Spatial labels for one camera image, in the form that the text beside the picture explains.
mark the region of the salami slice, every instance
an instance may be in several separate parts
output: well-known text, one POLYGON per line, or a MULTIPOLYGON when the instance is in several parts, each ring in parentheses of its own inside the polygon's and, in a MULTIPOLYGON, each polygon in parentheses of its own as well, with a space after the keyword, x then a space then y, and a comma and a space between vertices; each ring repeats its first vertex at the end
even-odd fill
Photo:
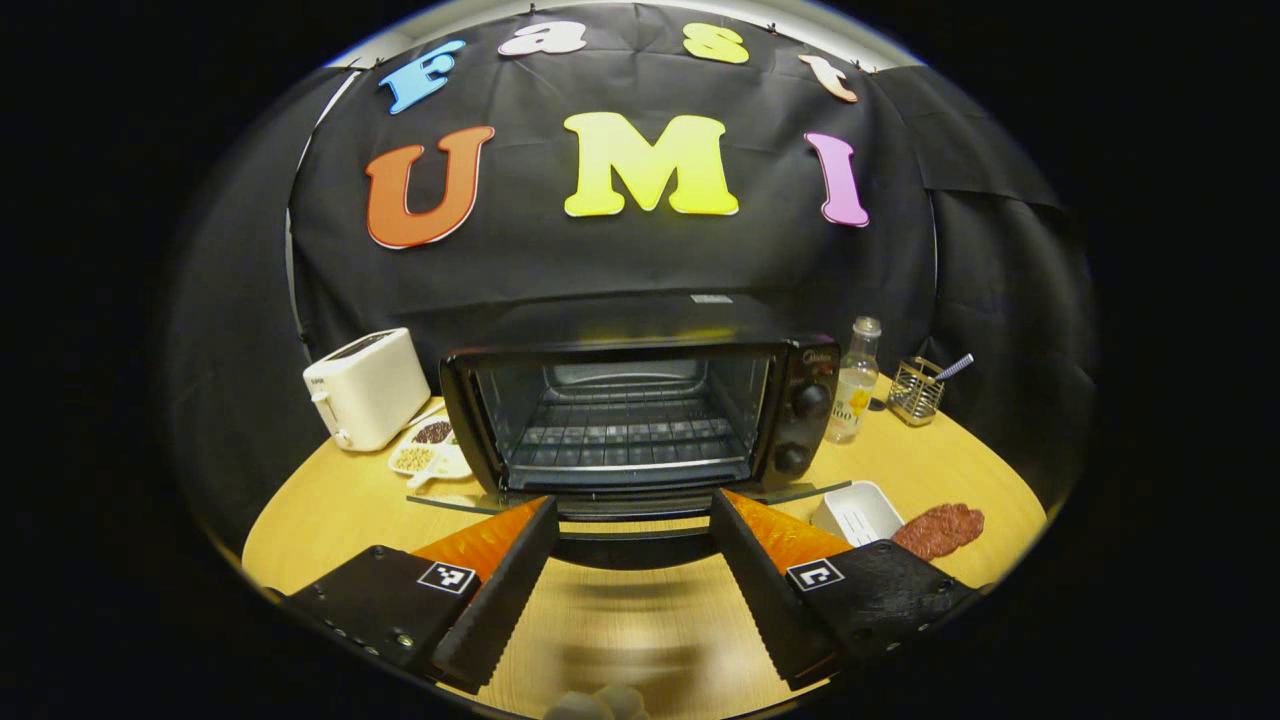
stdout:
POLYGON ((978 539, 983 523, 982 510, 970 510, 964 503, 940 505, 899 528, 893 542, 928 561, 978 539))

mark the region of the blue letter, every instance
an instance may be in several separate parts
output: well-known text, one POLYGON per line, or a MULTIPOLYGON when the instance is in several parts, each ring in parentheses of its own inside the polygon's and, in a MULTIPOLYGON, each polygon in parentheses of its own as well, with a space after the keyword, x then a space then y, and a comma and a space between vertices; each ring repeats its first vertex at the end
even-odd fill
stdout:
POLYGON ((383 82, 378 83, 378 86, 389 85, 392 86, 392 92, 396 94, 396 104, 392 105, 392 114, 398 114, 404 108, 439 90, 447 79, 443 77, 431 77, 431 73, 447 73, 452 70, 453 55, 449 55, 449 53, 463 45, 466 45, 463 40, 445 42, 383 78, 383 82))

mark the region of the white tray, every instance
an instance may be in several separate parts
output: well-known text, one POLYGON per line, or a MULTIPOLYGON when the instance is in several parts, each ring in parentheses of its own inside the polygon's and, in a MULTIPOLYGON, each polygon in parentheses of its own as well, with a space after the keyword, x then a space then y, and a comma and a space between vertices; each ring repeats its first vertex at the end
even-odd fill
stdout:
POLYGON ((467 465, 466 457, 462 456, 462 448, 453 442, 454 437, 452 428, 449 429, 449 434, 445 436, 442 442, 424 443, 413 441, 413 437, 426 425, 448 421, 448 416, 431 416, 416 423, 408 429, 408 432, 404 433, 404 439, 396 446, 396 450, 393 450, 390 456, 387 459, 388 468, 402 475, 410 475, 410 479, 406 483, 410 489, 416 491, 422 486, 422 483, 433 478, 456 480, 471 475, 471 466, 467 465), (428 461, 426 466, 416 473, 398 466, 401 454, 411 447, 422 447, 431 451, 431 459, 428 461))
POLYGON ((861 547, 893 537, 904 523, 879 486, 858 482, 822 496, 813 524, 861 547))

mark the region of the letter m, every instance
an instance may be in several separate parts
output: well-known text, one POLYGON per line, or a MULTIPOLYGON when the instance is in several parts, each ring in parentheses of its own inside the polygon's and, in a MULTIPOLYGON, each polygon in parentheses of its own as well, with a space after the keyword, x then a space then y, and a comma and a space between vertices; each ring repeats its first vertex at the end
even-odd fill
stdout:
POLYGON ((582 215, 614 215, 626 200, 613 191, 613 174, 618 172, 631 196, 645 210, 653 210, 662 199, 671 174, 676 173, 676 191, 668 201, 680 213, 732 215, 737 199, 730 195, 721 163, 719 120, 698 115, 678 115, 655 145, 617 113, 582 113, 571 115, 564 127, 577 133, 577 192, 564 200, 564 211, 582 215))

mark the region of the glass bottle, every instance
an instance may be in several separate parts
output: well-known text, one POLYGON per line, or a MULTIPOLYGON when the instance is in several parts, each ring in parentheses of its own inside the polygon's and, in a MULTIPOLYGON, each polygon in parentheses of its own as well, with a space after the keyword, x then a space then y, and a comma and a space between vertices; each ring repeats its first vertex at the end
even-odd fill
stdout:
POLYGON ((876 318, 864 315, 854 323, 849 352, 840 359, 840 382, 836 386, 836 401, 831 406, 831 419, 827 421, 827 442, 845 445, 858 434, 879 378, 879 365, 876 364, 879 336, 879 320, 876 318))

